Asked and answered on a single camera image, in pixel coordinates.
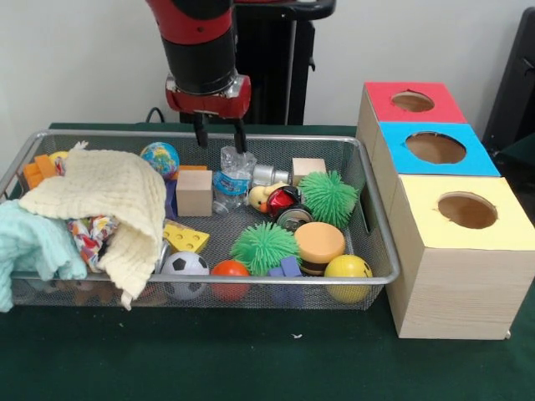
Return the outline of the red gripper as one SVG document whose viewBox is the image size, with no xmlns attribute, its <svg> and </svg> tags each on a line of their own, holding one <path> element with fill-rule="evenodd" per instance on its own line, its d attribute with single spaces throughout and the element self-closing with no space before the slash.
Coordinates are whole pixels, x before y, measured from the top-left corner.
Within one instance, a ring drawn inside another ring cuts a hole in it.
<svg viewBox="0 0 535 401">
<path fill-rule="evenodd" d="M 209 95 L 193 95 L 182 92 L 173 78 L 166 79 L 166 100 L 171 109 L 193 114 L 193 127 L 200 147 L 208 146 L 208 134 L 203 114 L 213 114 L 223 119 L 234 119 L 234 144 L 238 154 L 246 152 L 246 134 L 243 116 L 249 109 L 252 86 L 250 78 L 236 78 L 223 92 Z"/>
</svg>

